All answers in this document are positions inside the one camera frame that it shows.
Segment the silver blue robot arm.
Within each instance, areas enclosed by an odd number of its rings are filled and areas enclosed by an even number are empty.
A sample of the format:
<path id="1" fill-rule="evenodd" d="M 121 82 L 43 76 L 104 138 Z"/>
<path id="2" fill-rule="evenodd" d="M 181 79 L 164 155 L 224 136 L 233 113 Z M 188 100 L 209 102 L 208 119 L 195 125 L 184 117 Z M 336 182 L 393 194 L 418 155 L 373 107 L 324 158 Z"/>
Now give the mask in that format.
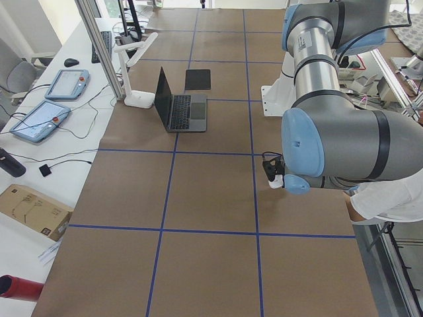
<path id="1" fill-rule="evenodd" d="M 358 110 L 340 90 L 338 62 L 385 41 L 388 1 L 332 1 L 286 9 L 282 48 L 294 60 L 295 102 L 282 114 L 282 153 L 262 165 L 271 188 L 347 190 L 422 169 L 422 129 L 385 110 Z"/>

